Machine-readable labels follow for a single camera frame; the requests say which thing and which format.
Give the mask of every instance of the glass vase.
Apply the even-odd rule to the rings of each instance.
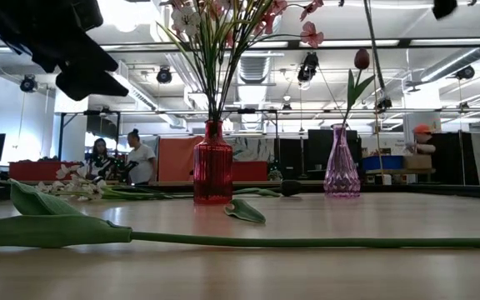
[[[325,195],[333,198],[360,196],[357,166],[348,147],[346,129],[341,124],[333,126],[332,149],[323,188]]]
[[[205,122],[205,138],[193,154],[193,201],[229,203],[233,199],[233,147],[223,140],[222,121]]]

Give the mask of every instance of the person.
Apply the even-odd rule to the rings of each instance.
[[[109,157],[107,154],[107,143],[104,139],[98,138],[93,143],[92,156],[88,159],[87,178],[94,179],[101,176],[108,179],[112,172],[113,165],[111,162],[114,157]]]
[[[127,156],[128,162],[136,162],[138,165],[129,172],[131,183],[135,185],[150,185],[157,180],[157,159],[155,152],[140,142],[138,130],[133,129],[127,135],[127,142],[132,151]]]
[[[417,125],[412,132],[416,142],[410,142],[407,144],[407,149],[411,153],[425,154],[431,156],[432,168],[435,169],[435,173],[431,176],[434,182],[439,182],[439,179],[443,177],[442,170],[442,154],[439,147],[438,137],[432,134],[431,128],[427,124]],[[425,177],[418,176],[418,181],[422,181]]]

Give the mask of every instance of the blue box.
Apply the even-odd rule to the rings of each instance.
[[[403,155],[382,155],[382,168],[385,170],[403,169]],[[381,163],[379,156],[366,157],[362,159],[362,168],[365,171],[380,170]]]

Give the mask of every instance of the orange hard hat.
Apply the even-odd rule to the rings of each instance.
[[[427,124],[419,124],[412,131],[414,133],[431,133],[431,128]]]

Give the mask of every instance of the desk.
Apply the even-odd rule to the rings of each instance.
[[[245,238],[480,237],[480,199],[363,193],[329,200],[243,197],[266,224],[192,200],[79,202],[80,211],[141,231]],[[17,212],[0,202],[0,218]],[[232,249],[152,242],[0,248],[0,299],[476,300],[480,250]]]

